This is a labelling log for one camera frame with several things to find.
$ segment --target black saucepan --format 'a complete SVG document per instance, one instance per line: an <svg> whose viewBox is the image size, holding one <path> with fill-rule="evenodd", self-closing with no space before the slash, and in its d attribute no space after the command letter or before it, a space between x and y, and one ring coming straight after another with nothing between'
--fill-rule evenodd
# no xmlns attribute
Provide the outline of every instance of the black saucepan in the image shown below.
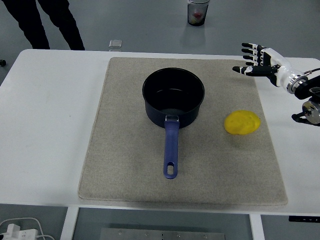
<svg viewBox="0 0 320 240"><path fill-rule="evenodd" d="M178 174L179 128L197 118L205 97L204 85L192 72L169 67L146 78L142 95L149 119L165 128L163 174L167 179L174 179Z"/></svg>

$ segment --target cup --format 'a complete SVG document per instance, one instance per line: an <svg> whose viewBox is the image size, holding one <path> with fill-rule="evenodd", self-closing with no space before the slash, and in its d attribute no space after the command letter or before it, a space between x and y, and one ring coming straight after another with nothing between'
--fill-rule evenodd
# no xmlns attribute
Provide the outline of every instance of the cup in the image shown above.
<svg viewBox="0 0 320 240"><path fill-rule="evenodd" d="M201 26L205 23L210 0L187 0L188 23L192 26Z"/></svg>

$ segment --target pan handle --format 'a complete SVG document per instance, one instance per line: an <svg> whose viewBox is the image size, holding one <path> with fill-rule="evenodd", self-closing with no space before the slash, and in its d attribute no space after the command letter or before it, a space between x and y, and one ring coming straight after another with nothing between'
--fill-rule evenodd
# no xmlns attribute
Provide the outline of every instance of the pan handle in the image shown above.
<svg viewBox="0 0 320 240"><path fill-rule="evenodd" d="M165 128L165 146L164 146L164 164L163 175L167 179L174 179L178 175L178 136L179 136L179 118L171 119L166 116L164 121Z"/></svg>

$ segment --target leg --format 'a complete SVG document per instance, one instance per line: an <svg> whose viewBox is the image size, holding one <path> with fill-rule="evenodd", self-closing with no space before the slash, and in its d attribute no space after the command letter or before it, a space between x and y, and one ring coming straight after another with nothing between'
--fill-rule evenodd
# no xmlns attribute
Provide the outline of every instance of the leg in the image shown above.
<svg viewBox="0 0 320 240"><path fill-rule="evenodd" d="M2 0L33 49L50 49L36 0Z"/></svg>
<svg viewBox="0 0 320 240"><path fill-rule="evenodd" d="M59 28L71 50L85 50L76 20L69 10L68 0L38 0L52 23Z"/></svg>

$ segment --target white plug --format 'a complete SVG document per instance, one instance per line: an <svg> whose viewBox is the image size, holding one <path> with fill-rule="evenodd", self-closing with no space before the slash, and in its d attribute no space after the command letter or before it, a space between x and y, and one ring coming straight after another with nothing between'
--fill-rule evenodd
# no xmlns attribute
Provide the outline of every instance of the white plug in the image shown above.
<svg viewBox="0 0 320 240"><path fill-rule="evenodd" d="M9 224L3 240L36 240L38 235L38 230L28 229L21 230L20 226L15 224Z"/></svg>
<svg viewBox="0 0 320 240"><path fill-rule="evenodd" d="M13 223L9 224L3 240L18 239L19 231L20 231L20 226L15 225Z"/></svg>
<svg viewBox="0 0 320 240"><path fill-rule="evenodd" d="M22 230L19 232L19 240L36 240L36 236L38 235L38 230L36 229L28 229Z"/></svg>

